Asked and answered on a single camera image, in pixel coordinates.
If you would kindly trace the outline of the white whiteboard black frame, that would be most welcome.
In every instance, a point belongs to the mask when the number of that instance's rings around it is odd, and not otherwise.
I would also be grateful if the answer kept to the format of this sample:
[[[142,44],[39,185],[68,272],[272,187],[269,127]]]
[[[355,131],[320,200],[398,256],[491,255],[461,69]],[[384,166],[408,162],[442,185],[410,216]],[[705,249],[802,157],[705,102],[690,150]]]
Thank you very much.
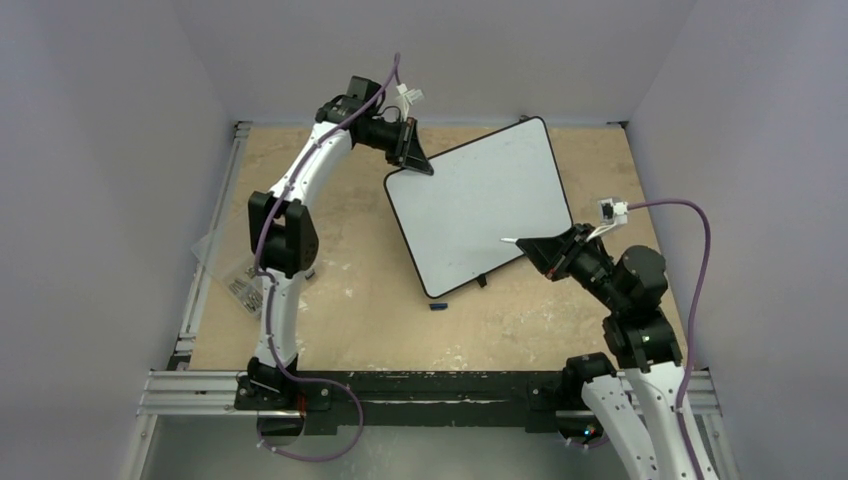
[[[434,174],[383,181],[424,295],[443,297],[521,257],[501,238],[573,224],[546,122],[529,117],[434,155]]]

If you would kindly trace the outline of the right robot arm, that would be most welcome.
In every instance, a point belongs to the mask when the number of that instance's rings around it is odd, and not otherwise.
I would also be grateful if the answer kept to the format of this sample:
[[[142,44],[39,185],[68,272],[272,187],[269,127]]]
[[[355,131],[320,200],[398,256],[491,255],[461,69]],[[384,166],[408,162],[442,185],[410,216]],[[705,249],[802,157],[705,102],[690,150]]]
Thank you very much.
[[[666,260],[644,245],[614,259],[593,231],[576,224],[514,242],[546,279],[575,281],[609,312],[608,351],[569,358],[559,390],[594,414],[629,478],[715,479],[687,396],[691,374],[661,308]]]

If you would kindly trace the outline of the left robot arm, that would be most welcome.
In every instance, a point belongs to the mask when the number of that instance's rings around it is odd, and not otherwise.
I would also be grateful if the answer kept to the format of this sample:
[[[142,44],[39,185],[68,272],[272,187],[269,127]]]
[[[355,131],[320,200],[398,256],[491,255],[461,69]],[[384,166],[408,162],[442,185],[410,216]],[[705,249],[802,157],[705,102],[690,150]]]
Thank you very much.
[[[410,114],[423,100],[423,91],[398,83],[392,106],[397,116],[388,120],[383,116],[387,89],[352,77],[345,93],[317,109],[308,142],[287,172],[269,191],[255,191],[248,199],[250,247],[263,304],[261,337],[246,379],[272,408],[287,408],[298,395],[297,312],[302,285],[319,251],[310,207],[330,174],[357,145],[382,152],[391,166],[434,173],[419,140],[418,122]]]

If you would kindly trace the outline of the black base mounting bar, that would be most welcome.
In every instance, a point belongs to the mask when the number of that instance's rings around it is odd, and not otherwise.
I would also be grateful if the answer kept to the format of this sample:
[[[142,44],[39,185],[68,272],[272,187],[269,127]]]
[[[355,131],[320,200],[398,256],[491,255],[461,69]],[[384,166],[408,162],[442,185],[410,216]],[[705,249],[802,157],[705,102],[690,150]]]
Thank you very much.
[[[592,443],[599,419],[562,371],[303,371],[240,373],[233,407],[291,414],[308,435],[340,426],[520,428]]]

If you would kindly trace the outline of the clear plastic bag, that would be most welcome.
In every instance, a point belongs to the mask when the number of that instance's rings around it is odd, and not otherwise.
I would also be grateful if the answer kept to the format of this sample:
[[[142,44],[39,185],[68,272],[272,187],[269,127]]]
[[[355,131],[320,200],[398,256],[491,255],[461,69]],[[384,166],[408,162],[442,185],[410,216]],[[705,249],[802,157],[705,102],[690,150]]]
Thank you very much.
[[[254,318],[261,315],[262,279],[254,268],[247,227],[216,229],[198,240],[191,251],[247,314]]]

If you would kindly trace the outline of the aluminium frame rail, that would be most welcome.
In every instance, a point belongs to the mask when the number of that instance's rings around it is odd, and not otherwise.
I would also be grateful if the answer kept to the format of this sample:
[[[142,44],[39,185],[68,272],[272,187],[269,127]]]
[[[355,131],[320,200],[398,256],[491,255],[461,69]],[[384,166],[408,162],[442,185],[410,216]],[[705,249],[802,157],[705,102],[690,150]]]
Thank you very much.
[[[217,260],[223,238],[223,225],[235,193],[238,173],[247,150],[252,121],[239,121],[234,127],[230,153],[217,195],[209,229],[202,237],[182,322],[166,368],[148,373],[136,410],[132,441],[120,469],[120,479],[142,479],[158,439],[158,429],[170,417],[236,417],[233,408],[235,370],[191,370],[190,360],[197,349],[202,316],[214,283],[212,264]]]

